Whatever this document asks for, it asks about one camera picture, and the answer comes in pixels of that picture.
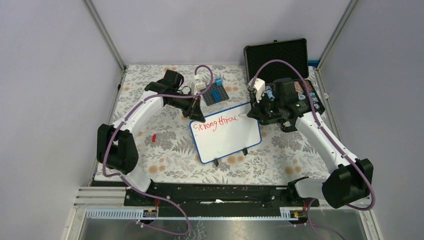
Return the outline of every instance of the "gray floor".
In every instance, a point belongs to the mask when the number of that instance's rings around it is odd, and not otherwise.
[[[314,223],[339,231],[347,240],[366,239],[359,214],[355,210],[312,210]],[[157,230],[140,228],[135,220],[86,219],[82,240],[315,240],[319,237],[310,226],[292,227],[288,221],[277,220],[192,220],[192,229],[185,236],[173,236]],[[184,232],[181,220],[157,220],[155,227]],[[340,237],[318,228],[326,240]]]

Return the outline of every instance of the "table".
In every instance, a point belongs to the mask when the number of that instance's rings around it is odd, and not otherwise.
[[[209,115],[249,101],[246,87],[246,69],[239,65],[210,66],[215,77],[221,77],[229,100],[206,106],[201,101],[203,114]],[[121,87],[113,120],[119,119],[142,96],[144,87],[164,76],[167,69],[181,73],[184,86],[194,79],[196,65],[129,65]],[[209,82],[205,68],[198,72],[200,79]],[[318,88],[316,71],[309,67],[309,80],[322,99]],[[326,113],[322,115],[330,127]],[[244,185],[286,185],[288,182],[309,176],[326,178],[327,168],[300,132],[285,133],[277,124],[261,126],[262,142],[242,152],[220,159],[219,166],[212,162],[202,164],[196,152],[190,120],[183,117],[181,110],[165,106],[155,114],[140,132],[133,133],[138,149],[138,165],[155,182],[207,183]],[[106,178],[99,163],[95,172],[96,181],[120,181],[118,177]]]

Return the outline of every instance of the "whiteboard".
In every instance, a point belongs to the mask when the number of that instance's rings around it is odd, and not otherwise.
[[[250,109],[250,103],[246,102],[207,115],[205,123],[190,122],[201,163],[206,164],[261,143],[259,122],[246,116]]]

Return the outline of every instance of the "gray wall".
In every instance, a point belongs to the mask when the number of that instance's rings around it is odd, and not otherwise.
[[[0,5],[0,239],[58,240],[120,71],[81,0]]]
[[[126,64],[242,64],[246,45],[306,38],[318,60],[349,0],[94,0]]]
[[[424,1],[359,1],[322,75],[346,146],[374,164],[385,240],[422,239]]]

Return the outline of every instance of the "floral pattern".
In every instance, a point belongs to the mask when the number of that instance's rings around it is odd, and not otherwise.
[[[184,86],[193,79],[195,65],[130,65],[119,95],[113,120],[119,119],[133,107],[142,96],[144,86],[161,79],[167,69],[185,77]],[[203,114],[209,115],[249,101],[246,87],[246,69],[237,65],[211,66],[215,77],[221,77],[229,100],[206,106],[201,101]],[[198,72],[205,82],[210,81],[209,72],[201,68]],[[316,71],[309,68],[309,80],[319,92]],[[155,182],[208,183],[208,184],[261,184],[286,185],[288,182],[310,176],[324,178],[327,168],[300,132],[284,133],[276,124],[261,126],[262,142],[248,149],[248,155],[235,153],[213,163],[199,161],[193,137],[189,129],[190,120],[181,110],[165,106],[155,114],[138,133],[133,133],[138,148],[138,165]],[[328,126],[326,114],[322,118]],[[96,181],[119,181],[118,177],[106,178],[99,163]]]

